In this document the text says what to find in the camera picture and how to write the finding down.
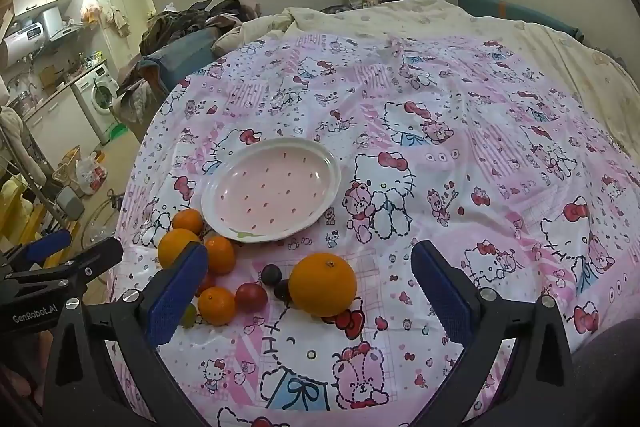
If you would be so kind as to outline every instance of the orange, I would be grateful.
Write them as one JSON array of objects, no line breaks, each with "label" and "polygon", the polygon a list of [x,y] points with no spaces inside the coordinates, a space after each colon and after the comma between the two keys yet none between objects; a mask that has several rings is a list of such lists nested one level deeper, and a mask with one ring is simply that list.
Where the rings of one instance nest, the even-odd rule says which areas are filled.
[{"label": "orange", "polygon": [[332,253],[307,255],[289,276],[293,304],[316,317],[333,317],[348,309],[357,289],[353,268]]},{"label": "orange", "polygon": [[209,270],[218,275],[226,275],[236,265],[234,246],[226,237],[215,235],[206,240],[205,247],[209,253]]},{"label": "orange", "polygon": [[171,220],[174,229],[187,229],[193,233],[200,233],[204,228],[202,215],[195,208],[185,208]]},{"label": "orange", "polygon": [[236,300],[226,288],[212,286],[198,297],[198,311],[212,326],[223,326],[236,315]]},{"label": "orange", "polygon": [[158,262],[162,268],[169,268],[184,247],[191,241],[200,242],[200,238],[191,230],[173,229],[165,233],[158,243]]}]

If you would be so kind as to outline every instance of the blue gripper pad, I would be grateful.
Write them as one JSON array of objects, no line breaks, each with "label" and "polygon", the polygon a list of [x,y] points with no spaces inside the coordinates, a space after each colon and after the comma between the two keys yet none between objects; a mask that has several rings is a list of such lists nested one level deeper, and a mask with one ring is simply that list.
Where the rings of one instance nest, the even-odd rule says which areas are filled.
[{"label": "blue gripper pad", "polygon": [[464,272],[452,268],[431,241],[414,246],[411,269],[449,338],[468,345],[480,314],[474,284]]},{"label": "blue gripper pad", "polygon": [[71,232],[62,229],[45,235],[43,238],[26,245],[25,259],[30,263],[41,263],[49,255],[71,245]]},{"label": "blue gripper pad", "polygon": [[[154,298],[146,312],[146,339],[152,347],[166,344],[174,336],[187,305],[207,273],[208,263],[207,249],[192,242],[168,269],[159,271],[149,281],[143,293],[145,299]],[[161,287],[155,284],[156,278],[162,283]]]}]

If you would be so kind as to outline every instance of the hello kitty bedsheet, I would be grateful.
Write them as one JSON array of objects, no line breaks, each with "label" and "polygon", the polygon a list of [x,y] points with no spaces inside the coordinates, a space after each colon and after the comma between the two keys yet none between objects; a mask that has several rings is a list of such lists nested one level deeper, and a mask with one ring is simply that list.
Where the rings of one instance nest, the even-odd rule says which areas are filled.
[{"label": "hello kitty bedsheet", "polygon": [[[138,153],[111,299],[160,269],[155,245],[178,210],[200,208],[222,162],[278,136],[322,142],[343,186],[309,229],[238,245],[218,283],[234,291],[269,263],[286,277],[305,255],[331,251],[353,266],[358,293],[328,319],[271,296],[264,313],[227,327],[199,317],[178,328],[160,355],[212,425],[410,422],[461,352],[413,279],[409,255],[423,239],[478,287],[552,295],[573,350],[638,309],[638,168],[552,78],[467,36],[259,40],[187,77]],[[471,415],[489,405],[511,347]],[[110,350],[133,407],[148,413]]]}]

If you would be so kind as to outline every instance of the bed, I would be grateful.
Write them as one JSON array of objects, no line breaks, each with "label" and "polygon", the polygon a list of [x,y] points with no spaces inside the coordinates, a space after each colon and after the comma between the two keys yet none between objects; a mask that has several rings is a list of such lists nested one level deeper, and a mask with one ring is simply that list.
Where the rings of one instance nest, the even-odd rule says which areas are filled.
[{"label": "bed", "polygon": [[[572,351],[638,314],[640,93],[606,55],[443,0],[287,9],[216,46],[224,56],[178,84],[142,143],[111,298],[159,269],[154,247],[172,215],[200,207],[220,163],[277,136],[322,142],[343,186],[295,237],[238,244],[238,267],[219,283],[233,291],[268,263],[286,275],[305,255],[334,251],[356,270],[358,295],[348,320],[270,299],[227,327],[178,328],[159,353],[212,425],[410,422],[461,352],[412,279],[408,256],[422,239],[478,287],[552,295]],[[511,347],[470,416],[489,405]],[[132,406],[148,414],[111,350]]]}]

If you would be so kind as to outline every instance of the kitchen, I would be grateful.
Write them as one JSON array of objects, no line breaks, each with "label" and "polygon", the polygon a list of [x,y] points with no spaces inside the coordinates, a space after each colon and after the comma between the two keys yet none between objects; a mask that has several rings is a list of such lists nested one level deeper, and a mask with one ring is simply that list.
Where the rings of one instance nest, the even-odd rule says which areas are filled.
[{"label": "kitchen", "polygon": [[139,54],[152,0],[13,0],[0,44],[10,102],[56,169],[111,139],[118,72]]}]

